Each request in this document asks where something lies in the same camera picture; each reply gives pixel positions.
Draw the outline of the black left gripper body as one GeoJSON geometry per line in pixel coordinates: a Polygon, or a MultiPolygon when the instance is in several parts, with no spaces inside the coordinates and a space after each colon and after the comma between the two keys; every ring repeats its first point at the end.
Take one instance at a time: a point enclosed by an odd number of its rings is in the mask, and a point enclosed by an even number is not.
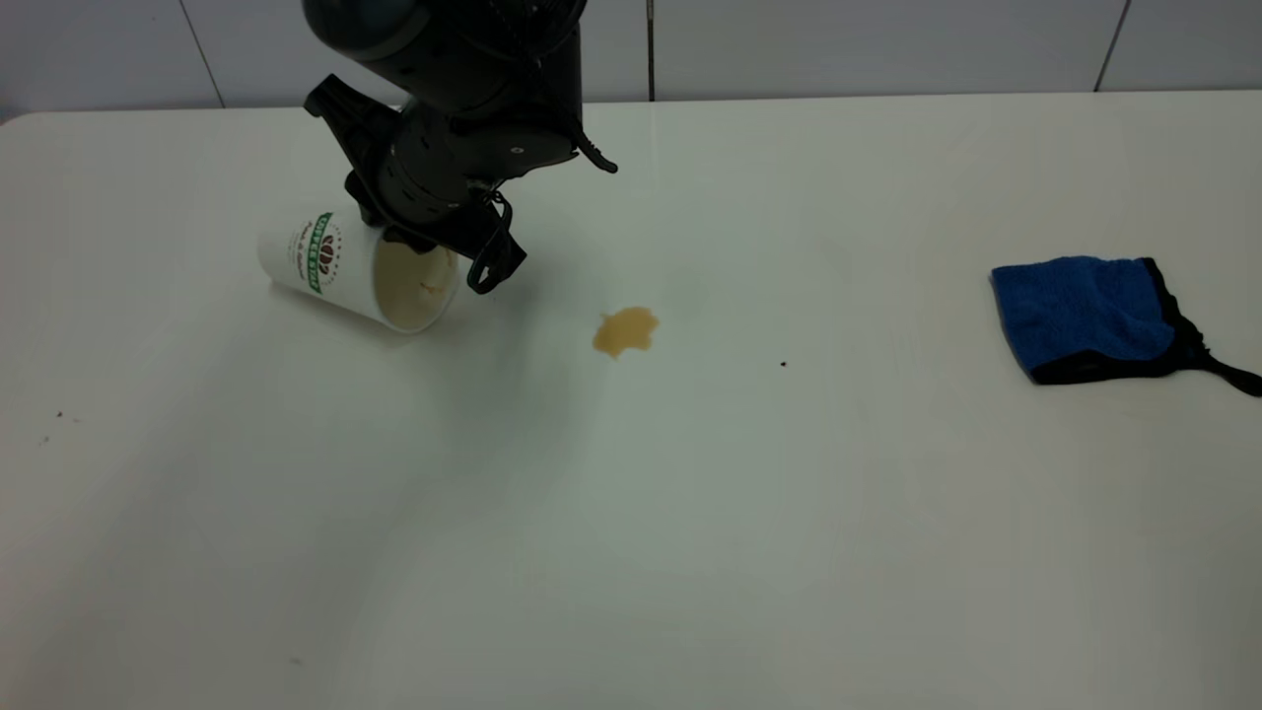
{"type": "Polygon", "coordinates": [[[522,100],[485,117],[443,115],[410,101],[395,108],[345,100],[345,189],[371,230],[447,224],[457,253],[472,253],[473,212],[485,195],[583,153],[577,100],[522,100]]]}

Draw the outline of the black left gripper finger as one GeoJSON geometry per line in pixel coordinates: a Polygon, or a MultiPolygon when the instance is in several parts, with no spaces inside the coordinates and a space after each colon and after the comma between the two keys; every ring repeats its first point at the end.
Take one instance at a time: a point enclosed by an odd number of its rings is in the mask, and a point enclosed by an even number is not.
{"type": "Polygon", "coordinates": [[[485,195],[473,212],[473,248],[467,284],[487,295],[522,265],[525,252],[511,235],[512,206],[504,195],[485,195]]]}
{"type": "Polygon", "coordinates": [[[447,224],[387,224],[387,228],[382,230],[382,240],[385,243],[406,246],[415,253],[429,253],[435,248],[458,252],[458,248],[452,243],[451,230],[447,224]]]}

